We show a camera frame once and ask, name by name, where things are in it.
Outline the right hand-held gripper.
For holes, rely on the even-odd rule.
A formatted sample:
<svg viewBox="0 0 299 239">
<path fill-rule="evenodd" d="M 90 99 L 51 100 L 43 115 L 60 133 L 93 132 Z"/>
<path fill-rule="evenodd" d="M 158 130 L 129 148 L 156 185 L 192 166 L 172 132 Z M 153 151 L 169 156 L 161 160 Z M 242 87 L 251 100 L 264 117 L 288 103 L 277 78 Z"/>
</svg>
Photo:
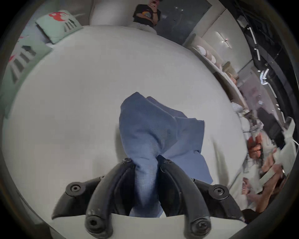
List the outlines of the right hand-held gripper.
<svg viewBox="0 0 299 239">
<path fill-rule="evenodd" d="M 275 117 L 259 117 L 263 123 L 263 130 L 274 144 L 273 147 L 263 147 L 264 162 L 272 154 L 274 164 L 282 166 L 285 177 L 290 174 L 297 155 L 297 143 L 293 139 L 295 122 L 292 117 L 286 117 L 283 126 Z"/>
</svg>

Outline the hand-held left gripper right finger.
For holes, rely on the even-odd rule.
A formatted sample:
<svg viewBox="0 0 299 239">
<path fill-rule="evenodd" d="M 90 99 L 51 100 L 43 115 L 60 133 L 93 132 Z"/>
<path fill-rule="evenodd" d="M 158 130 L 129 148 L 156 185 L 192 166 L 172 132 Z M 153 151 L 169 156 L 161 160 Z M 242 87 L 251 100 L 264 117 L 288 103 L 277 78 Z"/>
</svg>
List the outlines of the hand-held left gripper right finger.
<svg viewBox="0 0 299 239">
<path fill-rule="evenodd" d="M 160 204 L 167 217 L 184 216 L 185 237 L 231 237 L 246 226 L 227 187 L 190 178 L 161 155 L 156 159 Z"/>
</svg>

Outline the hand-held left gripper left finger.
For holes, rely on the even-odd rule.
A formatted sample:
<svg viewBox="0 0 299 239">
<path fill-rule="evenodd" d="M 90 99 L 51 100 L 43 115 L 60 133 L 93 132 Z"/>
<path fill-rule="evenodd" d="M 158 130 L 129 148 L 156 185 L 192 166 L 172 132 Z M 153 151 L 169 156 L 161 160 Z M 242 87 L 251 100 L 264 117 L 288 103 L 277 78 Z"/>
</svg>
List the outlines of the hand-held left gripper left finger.
<svg viewBox="0 0 299 239">
<path fill-rule="evenodd" d="M 135 164 L 125 158 L 106 175 L 71 182 L 54 207 L 51 218 L 85 215 L 85 229 L 95 238 L 113 234 L 111 214 L 129 216 L 134 203 Z"/>
</svg>

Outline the person's right hand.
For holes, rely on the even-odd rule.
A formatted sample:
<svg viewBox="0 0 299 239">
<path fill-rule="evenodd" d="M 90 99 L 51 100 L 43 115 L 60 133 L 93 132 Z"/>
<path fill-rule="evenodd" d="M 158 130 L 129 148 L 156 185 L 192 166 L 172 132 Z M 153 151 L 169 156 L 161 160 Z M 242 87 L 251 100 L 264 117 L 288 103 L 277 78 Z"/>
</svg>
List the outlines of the person's right hand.
<svg viewBox="0 0 299 239">
<path fill-rule="evenodd" d="M 264 184 L 264 191 L 273 191 L 277 182 L 283 178 L 283 167 L 281 164 L 276 164 L 273 157 L 274 152 L 270 153 L 266 158 L 261 169 L 263 173 L 267 173 L 270 169 L 274 172 L 274 175 Z"/>
</svg>

